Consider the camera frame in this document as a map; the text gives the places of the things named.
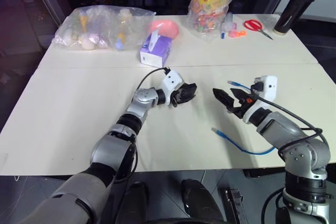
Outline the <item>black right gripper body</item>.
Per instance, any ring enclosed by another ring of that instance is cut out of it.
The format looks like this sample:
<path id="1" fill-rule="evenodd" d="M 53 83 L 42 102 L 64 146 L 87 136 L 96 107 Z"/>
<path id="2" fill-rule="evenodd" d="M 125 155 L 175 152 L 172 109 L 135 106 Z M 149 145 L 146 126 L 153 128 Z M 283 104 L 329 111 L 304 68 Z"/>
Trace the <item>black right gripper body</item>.
<path id="1" fill-rule="evenodd" d="M 247 113 L 247 111 L 252 107 L 252 105 L 254 105 L 257 101 L 256 98 L 254 98 L 253 96 L 249 95 L 249 94 L 245 94 L 245 95 L 235 95 L 235 98 L 238 99 L 238 102 L 240 104 L 240 106 L 236 106 L 234 107 L 234 103 L 232 103 L 232 105 L 230 105 L 227 108 L 227 111 L 229 113 L 233 113 L 234 115 L 236 115 L 239 119 L 242 119 L 243 116 Z"/>

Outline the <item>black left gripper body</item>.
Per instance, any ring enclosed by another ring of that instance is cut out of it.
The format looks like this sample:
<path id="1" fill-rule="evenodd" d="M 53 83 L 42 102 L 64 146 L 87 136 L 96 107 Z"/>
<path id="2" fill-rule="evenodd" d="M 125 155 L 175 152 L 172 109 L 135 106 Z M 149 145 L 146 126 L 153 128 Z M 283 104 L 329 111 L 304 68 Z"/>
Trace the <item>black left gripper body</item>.
<path id="1" fill-rule="evenodd" d="M 183 84 L 171 94 L 171 105 L 176 108 L 179 104 L 187 102 L 189 98 L 188 85 Z"/>

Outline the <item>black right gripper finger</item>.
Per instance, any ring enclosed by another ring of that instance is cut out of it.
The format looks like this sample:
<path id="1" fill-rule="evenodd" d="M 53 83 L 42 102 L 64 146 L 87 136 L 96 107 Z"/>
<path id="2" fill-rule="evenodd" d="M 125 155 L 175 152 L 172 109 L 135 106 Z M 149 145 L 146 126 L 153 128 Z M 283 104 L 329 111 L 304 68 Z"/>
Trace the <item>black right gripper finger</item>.
<path id="1" fill-rule="evenodd" d="M 224 90 L 213 88 L 215 98 L 222 103 L 227 109 L 234 107 L 234 99 L 230 97 Z"/>
<path id="2" fill-rule="evenodd" d="M 250 98 L 250 94 L 242 89 L 231 88 L 230 90 L 233 93 L 234 97 L 238 99 L 238 101 L 246 101 Z"/>

